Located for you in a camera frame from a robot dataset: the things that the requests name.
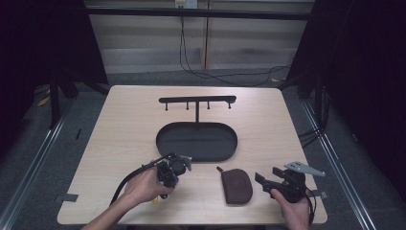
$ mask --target metal bracket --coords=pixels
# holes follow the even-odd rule
[[[294,161],[291,163],[288,163],[284,165],[287,169],[298,172],[298,173],[307,173],[307,174],[312,174],[312,175],[318,175],[318,176],[326,176],[325,172],[320,172],[318,170],[315,170],[308,165],[305,165],[299,161]]]

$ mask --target hand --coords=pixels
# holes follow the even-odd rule
[[[276,189],[271,190],[271,195],[281,205],[282,216],[286,219],[286,225],[290,230],[309,229],[309,205],[303,198],[297,203],[289,203]]]
[[[128,210],[140,203],[153,200],[158,195],[169,195],[173,188],[163,186],[158,181],[157,168],[152,167],[131,178],[120,198],[126,199]]]
[[[159,195],[172,193],[173,188],[167,188],[159,183],[157,171],[157,168],[153,167],[131,178],[124,188],[124,193],[82,229],[111,229],[135,206],[153,200]]]

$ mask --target black cable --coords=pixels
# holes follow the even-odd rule
[[[147,170],[147,169],[150,169],[150,168],[154,167],[154,166],[156,165],[156,163],[158,163],[159,161],[161,161],[161,160],[163,160],[163,159],[168,159],[169,157],[171,157],[171,156],[173,156],[173,155],[174,155],[174,153],[170,153],[170,154],[168,154],[168,155],[166,155],[166,156],[162,156],[162,157],[160,157],[159,159],[154,160],[154,161],[151,161],[149,164],[143,165],[143,166],[141,166],[141,168],[139,168],[139,169],[133,171],[132,173],[128,174],[128,175],[123,179],[123,181],[120,183],[119,187],[118,187],[117,190],[116,190],[116,193],[114,193],[113,198],[111,199],[110,205],[111,205],[112,203],[114,203],[114,201],[117,200],[117,198],[119,197],[119,194],[120,194],[120,192],[122,191],[124,185],[125,185],[132,177],[138,175],[139,173],[144,172],[144,171]]]
[[[302,139],[302,140],[300,140],[300,141],[301,141],[301,142],[305,142],[305,141],[308,141],[308,140],[313,140],[314,138],[317,138],[317,137],[320,136],[320,135],[319,135],[319,132],[315,132],[315,133],[313,133],[313,134],[315,134],[315,136],[310,136],[310,137],[304,138],[304,139]]]
[[[307,77],[308,75],[313,74],[313,70],[307,70],[306,72],[300,74],[297,77],[292,77],[289,80],[285,81],[284,83],[280,84],[277,86],[278,89],[280,89],[281,91],[284,90],[285,88],[295,84],[297,81]]]
[[[308,216],[308,225],[310,226],[313,223],[313,220],[314,220],[314,216],[315,216],[315,213],[316,213],[317,202],[316,202],[316,196],[313,194],[313,192],[311,192],[311,190],[309,190],[309,191],[310,191],[311,195],[314,198],[314,207],[313,207],[313,204],[311,203],[309,195],[305,191],[304,191],[304,197],[306,198],[306,200],[308,202],[308,206],[309,206],[310,214]]]
[[[308,143],[306,143],[306,144],[304,144],[303,146],[302,146],[302,148],[304,149],[305,147],[307,147],[308,145],[310,145],[313,141],[315,141],[318,137],[320,137],[324,132],[325,132],[325,130],[326,130],[326,127],[327,127],[327,121],[328,121],[328,113],[329,113],[329,107],[330,107],[330,103],[331,103],[331,99],[330,99],[330,97],[328,96],[328,93],[327,93],[327,91],[324,89],[324,91],[323,91],[323,102],[322,102],[322,111],[323,111],[323,116],[322,116],[322,121],[321,121],[321,123],[319,124],[319,126],[316,128],[316,129],[313,129],[313,130],[310,130],[310,131],[307,131],[307,132],[305,132],[305,133],[302,133],[302,134],[299,134],[298,136],[299,137],[304,137],[304,136],[307,136],[307,135],[311,135],[311,134],[313,134],[313,133],[316,133],[316,136],[315,137],[313,137],[313,138],[311,138],[311,140],[308,142]],[[309,140],[310,138],[306,138],[306,139],[304,139],[304,140],[301,140],[301,142],[304,142],[304,141],[307,141],[307,140]]]
[[[271,74],[271,73],[280,71],[281,69],[284,69],[284,68],[290,68],[290,65],[291,65],[291,64],[287,64],[287,65],[284,65],[284,66],[275,66],[275,67],[270,68],[270,69],[267,70],[267,71],[260,72],[260,73],[250,73],[250,74],[226,74],[226,75],[217,75],[217,76],[210,75],[210,74],[206,74],[206,73],[202,73],[202,72],[195,72],[195,71],[193,71],[193,70],[191,69],[191,66],[189,65],[189,61],[188,61],[187,48],[186,48],[186,39],[185,39],[185,30],[184,30],[184,18],[183,18],[183,17],[181,17],[181,26],[182,26],[182,30],[181,30],[181,42],[180,42],[180,48],[179,48],[179,60],[180,60],[179,62],[180,62],[180,66],[181,66],[182,69],[183,69],[184,71],[186,71],[187,73],[193,74],[193,75],[195,75],[196,77],[199,77],[199,78],[201,78],[201,79],[206,79],[206,80],[209,80],[209,79],[216,79],[216,80],[218,80],[218,81],[222,81],[222,82],[225,82],[225,83],[229,83],[229,84],[235,85],[235,86],[240,86],[240,87],[255,87],[255,86],[260,86],[260,85],[262,85],[262,84],[265,84],[265,83],[269,82],[270,74]],[[185,61],[186,61],[186,64],[187,64],[188,68],[186,68],[186,67],[183,65],[183,63],[182,63],[182,48],[183,48],[183,53],[184,53]],[[258,76],[258,75],[265,75],[265,74],[267,75],[266,79],[263,80],[263,81],[261,81],[261,82],[259,82],[259,83],[255,83],[255,84],[238,84],[238,83],[234,83],[234,82],[230,82],[230,81],[227,81],[227,80],[223,80],[223,79],[222,79],[222,78],[231,77],[231,76]]]

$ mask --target wall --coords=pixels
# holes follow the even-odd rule
[[[174,1],[87,0],[88,6],[174,8]],[[310,12],[311,0],[202,0],[199,9]],[[179,17],[90,15],[105,70],[112,73],[179,70]],[[305,22],[185,18],[192,69],[269,68],[292,61]]]

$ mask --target black oval tray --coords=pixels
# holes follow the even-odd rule
[[[177,122],[159,130],[156,146],[163,156],[174,152],[192,157],[192,162],[218,162],[236,152],[237,135],[221,123]]]

